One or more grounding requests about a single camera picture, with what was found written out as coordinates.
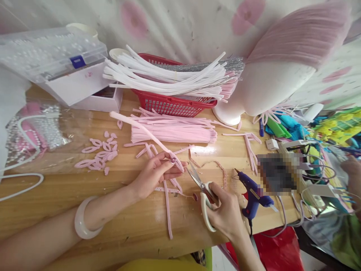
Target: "woman's left hand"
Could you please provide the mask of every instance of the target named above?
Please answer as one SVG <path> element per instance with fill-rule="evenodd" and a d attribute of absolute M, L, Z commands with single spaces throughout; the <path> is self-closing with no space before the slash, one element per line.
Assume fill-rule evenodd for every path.
<path fill-rule="evenodd" d="M 187 162 L 182 162 L 183 166 L 187 166 L 187 164 Z M 140 199 L 145 199 L 159 183 L 181 175 L 182 172 L 176 167 L 175 161 L 172 163 L 170 154 L 161 152 L 147 162 L 144 169 L 129 186 L 134 189 Z"/>

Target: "wooden table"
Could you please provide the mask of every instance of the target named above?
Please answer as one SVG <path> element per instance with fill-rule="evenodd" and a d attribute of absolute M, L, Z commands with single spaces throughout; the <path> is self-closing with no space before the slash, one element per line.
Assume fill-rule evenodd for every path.
<path fill-rule="evenodd" d="M 130 115 L 133 108 L 138 108 L 137 97 L 130 91 L 123 96 L 121 113 Z M 43 172 L 44 182 L 17 197 L 0 202 L 0 238 L 5 238 L 21 229 L 38 223 L 50 216 L 59 214 L 71 207 L 80 204 L 85 198 L 93 195 L 103 195 L 114 191 L 136 178 L 144 166 L 147 156 L 135 159 L 135 155 L 143 146 L 124 148 L 123 144 L 130 142 L 130 125 L 124 124 L 119 130 L 114 119 L 108 113 L 91 112 L 85 118 L 77 118 L 79 127 L 85 129 L 86 138 L 78 139 L 54 153 L 46 153 L 39 161 L 34 161 L 25 166 L 25 172 Z M 211 110 L 205 110 L 199 117 L 215 119 Z M 242 116 L 241 132 L 253 132 L 258 135 L 258 125 L 250 122 L 251 117 Z M 86 169 L 75 169 L 73 166 L 78 161 L 94 157 L 94 154 L 82 154 L 80 151 L 85 146 L 90 146 L 88 138 L 104 140 L 103 134 L 107 130 L 118 136 L 119 156 L 107 162 L 110 167 L 108 176 L 103 172 Z M 199 164 L 217 160 L 228 173 L 228 190 L 237 194 L 246 190 L 239 180 L 232 179 L 237 168 L 248 174 L 257 183 L 260 178 L 255 176 L 249 165 L 248 155 L 243 137 L 222 136 L 222 133 L 237 133 L 217 125 L 218 139 L 215 144 L 197 144 L 192 149 L 192 157 Z M 168 143 L 165 145 L 173 151 L 188 146 L 187 143 Z M 269 151 L 265 144 L 251 142 L 256 154 L 266 154 Z M 183 160 L 188 160 L 188 153 L 178 155 Z M 207 164 L 200 169 L 204 181 L 214 181 L 222 185 L 223 175 L 215 163 Z M 188 174 L 177 179 L 183 192 L 192 195 L 199 192 L 196 184 L 191 181 Z M 0 185 L 0 197 L 29 187 L 36 182 L 36 178 L 4 179 Z M 297 220 L 290 196 L 283 196 L 286 209 L 287 222 Z M 253 233 L 269 230 L 284 224 L 282 209 L 275 200 L 276 207 L 281 210 L 274 212 L 271 208 L 259 207 L 253 221 Z M 201 210 L 197 202 L 191 198 L 180 195 L 170 196 L 171 225 L 173 240 L 169 240 L 167 231 L 167 218 L 165 209 L 165 194 L 153 192 L 143 200 L 127 210 L 121 212 L 113 221 L 105 225 L 103 231 L 94 239 L 83 240 L 71 250 L 66 252 L 46 270 L 115 270 L 120 265 L 137 258 L 167 259 L 178 257 L 202 248 L 211 247 L 226 242 L 220 233 L 209 232 L 204 224 Z"/>

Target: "clear plastic box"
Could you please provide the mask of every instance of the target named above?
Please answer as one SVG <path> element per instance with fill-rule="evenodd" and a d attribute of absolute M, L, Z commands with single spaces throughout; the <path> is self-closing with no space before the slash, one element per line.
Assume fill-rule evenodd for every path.
<path fill-rule="evenodd" d="M 0 35 L 0 63 L 43 83 L 102 62 L 106 45 L 75 27 Z"/>

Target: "blue glue gun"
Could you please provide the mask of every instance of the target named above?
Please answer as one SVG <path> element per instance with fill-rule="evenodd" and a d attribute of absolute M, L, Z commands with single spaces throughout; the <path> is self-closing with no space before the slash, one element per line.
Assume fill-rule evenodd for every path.
<path fill-rule="evenodd" d="M 274 205 L 275 202 L 269 196 L 259 196 L 257 193 L 258 185 L 243 172 L 238 170 L 236 170 L 236 172 L 240 178 L 240 181 L 246 187 L 248 195 L 247 207 L 242 209 L 242 214 L 246 218 L 252 220 L 256 216 L 259 204 L 261 204 L 263 207 L 270 207 L 271 205 Z"/>

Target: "white bangle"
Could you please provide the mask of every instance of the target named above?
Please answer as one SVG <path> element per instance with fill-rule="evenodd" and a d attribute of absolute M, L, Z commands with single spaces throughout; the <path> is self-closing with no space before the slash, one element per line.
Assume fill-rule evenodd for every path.
<path fill-rule="evenodd" d="M 104 227 L 104 226 L 102 226 L 99 229 L 97 229 L 96 231 L 90 231 L 85 226 L 85 222 L 84 222 L 85 208 L 91 200 L 96 199 L 96 198 L 97 198 L 97 196 L 91 196 L 90 198 L 85 199 L 80 204 L 80 206 L 78 207 L 78 210 L 76 211 L 75 220 L 74 220 L 75 231 L 76 231 L 77 235 L 82 239 L 91 239 L 91 238 L 96 237 Z"/>

